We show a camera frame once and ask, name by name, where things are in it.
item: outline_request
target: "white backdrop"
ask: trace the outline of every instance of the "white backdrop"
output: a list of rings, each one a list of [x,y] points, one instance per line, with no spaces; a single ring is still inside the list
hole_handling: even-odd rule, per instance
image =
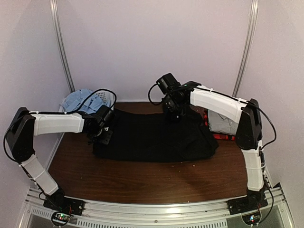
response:
[[[242,58],[248,0],[61,0],[60,23],[76,89],[114,90],[147,101],[171,72],[232,94]],[[152,98],[160,99],[155,89]]]
[[[304,2],[259,2],[256,33],[238,95],[255,98],[276,126],[265,148],[274,184],[281,182],[295,226],[304,211]],[[264,143],[273,131],[263,121]]]

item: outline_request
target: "brown wooden surface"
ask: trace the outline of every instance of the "brown wooden surface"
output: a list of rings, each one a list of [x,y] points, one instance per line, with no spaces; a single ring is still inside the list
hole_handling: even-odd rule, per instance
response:
[[[160,113],[148,103],[120,103],[124,111]],[[219,141],[211,159],[183,163],[112,161],[92,154],[84,134],[66,133],[49,172],[67,196],[120,203],[181,203],[246,194],[243,155]]]

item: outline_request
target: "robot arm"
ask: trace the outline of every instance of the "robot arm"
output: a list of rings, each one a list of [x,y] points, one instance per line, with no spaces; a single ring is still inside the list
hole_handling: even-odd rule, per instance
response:
[[[38,185],[50,201],[60,207],[64,192],[37,159],[33,148],[33,136],[47,133],[87,133],[94,140],[114,116],[113,111],[103,105],[94,114],[30,112],[20,108],[7,133],[7,142],[12,156],[26,174]]]
[[[158,79],[156,84],[165,95],[162,103],[170,121],[181,118],[184,106],[194,105],[222,114],[238,123],[236,144],[245,159],[247,196],[229,200],[230,213],[243,213],[267,205],[264,201],[265,159],[261,150],[262,122],[258,102],[215,92],[193,81],[181,85],[170,73]]]
[[[241,148],[247,170],[247,188],[260,191],[264,186],[264,158],[262,147],[261,117],[258,111],[247,105],[243,99],[232,100],[226,96],[215,94],[212,89],[203,85],[197,86],[206,90],[194,89],[190,93],[190,104],[212,110],[238,123],[236,143]]]

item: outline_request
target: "blue cloth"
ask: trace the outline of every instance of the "blue cloth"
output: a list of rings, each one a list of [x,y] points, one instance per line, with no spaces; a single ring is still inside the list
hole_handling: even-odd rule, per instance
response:
[[[73,111],[77,109],[91,93],[93,93],[93,91],[89,89],[79,89],[69,94],[60,105],[67,112]],[[84,103],[80,108],[80,111],[84,111],[88,114],[95,113],[102,105],[109,107],[111,105],[110,103],[110,101],[107,101],[104,104],[102,99],[98,95],[94,94]]]

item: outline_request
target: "white basket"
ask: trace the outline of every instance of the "white basket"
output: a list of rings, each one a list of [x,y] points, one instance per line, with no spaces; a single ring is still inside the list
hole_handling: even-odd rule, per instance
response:
[[[95,93],[97,96],[99,96],[103,103],[106,103],[107,101],[111,102],[111,105],[114,103],[115,97],[112,93],[108,91],[99,91]],[[60,105],[59,112],[64,112],[64,108]]]

